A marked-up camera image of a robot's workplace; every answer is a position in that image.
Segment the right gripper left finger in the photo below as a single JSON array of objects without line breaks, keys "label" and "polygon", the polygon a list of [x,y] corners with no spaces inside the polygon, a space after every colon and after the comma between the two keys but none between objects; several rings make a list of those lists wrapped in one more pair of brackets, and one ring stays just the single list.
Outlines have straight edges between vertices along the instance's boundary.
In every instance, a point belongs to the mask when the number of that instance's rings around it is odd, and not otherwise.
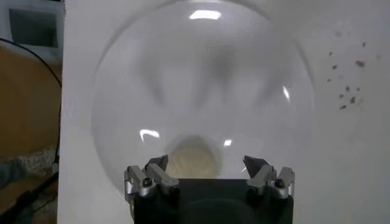
[{"label": "right gripper left finger", "polygon": [[166,173],[168,155],[150,159],[141,169],[139,166],[129,166],[124,171],[124,195],[126,201],[136,197],[153,197],[157,189],[170,195],[179,187],[179,180]]}]

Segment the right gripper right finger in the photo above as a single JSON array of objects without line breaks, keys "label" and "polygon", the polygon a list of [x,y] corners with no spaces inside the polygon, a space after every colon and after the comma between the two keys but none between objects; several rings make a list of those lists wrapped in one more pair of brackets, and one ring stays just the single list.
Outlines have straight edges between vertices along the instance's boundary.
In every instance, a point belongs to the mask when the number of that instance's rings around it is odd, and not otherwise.
[{"label": "right gripper right finger", "polygon": [[294,196],[295,173],[290,167],[277,170],[266,160],[244,156],[243,162],[250,178],[247,185],[256,190],[257,195],[270,194],[272,198]]}]

